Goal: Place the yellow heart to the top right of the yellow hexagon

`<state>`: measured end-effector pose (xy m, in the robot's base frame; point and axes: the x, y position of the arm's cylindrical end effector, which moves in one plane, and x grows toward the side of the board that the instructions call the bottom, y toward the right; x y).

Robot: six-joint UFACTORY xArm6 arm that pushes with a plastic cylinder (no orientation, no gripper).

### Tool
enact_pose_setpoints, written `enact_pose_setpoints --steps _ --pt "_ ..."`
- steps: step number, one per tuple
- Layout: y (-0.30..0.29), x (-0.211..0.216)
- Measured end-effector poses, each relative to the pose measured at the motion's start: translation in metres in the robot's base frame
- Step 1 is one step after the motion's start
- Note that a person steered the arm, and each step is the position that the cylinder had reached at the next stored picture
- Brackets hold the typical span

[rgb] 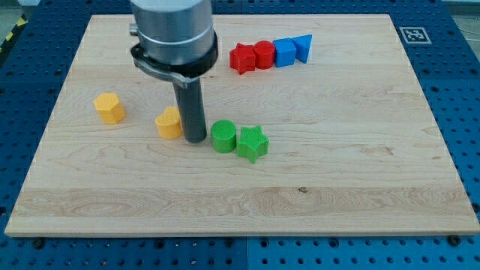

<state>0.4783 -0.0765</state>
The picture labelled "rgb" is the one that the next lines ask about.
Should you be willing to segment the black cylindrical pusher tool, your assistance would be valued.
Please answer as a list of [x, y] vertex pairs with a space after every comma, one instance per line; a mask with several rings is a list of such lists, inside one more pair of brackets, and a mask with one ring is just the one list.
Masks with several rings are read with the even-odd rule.
[[181, 116], [184, 137], [189, 143], [201, 143], [207, 134], [202, 87], [199, 78], [186, 85], [173, 85]]

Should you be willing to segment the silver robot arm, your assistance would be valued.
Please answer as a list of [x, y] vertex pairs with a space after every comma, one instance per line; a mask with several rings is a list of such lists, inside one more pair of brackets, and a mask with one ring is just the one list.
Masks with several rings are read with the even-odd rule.
[[185, 139], [207, 135], [200, 76], [218, 59], [218, 36], [209, 0], [130, 0], [139, 43], [133, 63], [150, 77], [171, 82]]

